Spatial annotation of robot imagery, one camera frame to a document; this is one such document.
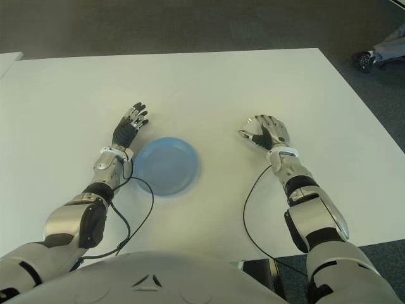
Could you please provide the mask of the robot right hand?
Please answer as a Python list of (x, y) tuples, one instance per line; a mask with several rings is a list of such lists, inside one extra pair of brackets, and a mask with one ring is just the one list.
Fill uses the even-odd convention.
[(268, 151), (276, 147), (288, 147), (290, 137), (284, 123), (273, 116), (256, 115), (254, 122), (260, 127), (259, 134), (253, 134), (247, 130), (238, 130), (238, 134), (254, 144), (261, 146)]

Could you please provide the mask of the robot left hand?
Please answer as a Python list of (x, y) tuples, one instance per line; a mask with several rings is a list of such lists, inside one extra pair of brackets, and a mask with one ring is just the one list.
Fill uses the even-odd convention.
[(145, 104), (134, 104), (116, 126), (111, 143), (123, 148), (129, 148), (140, 129), (149, 122), (146, 115)]

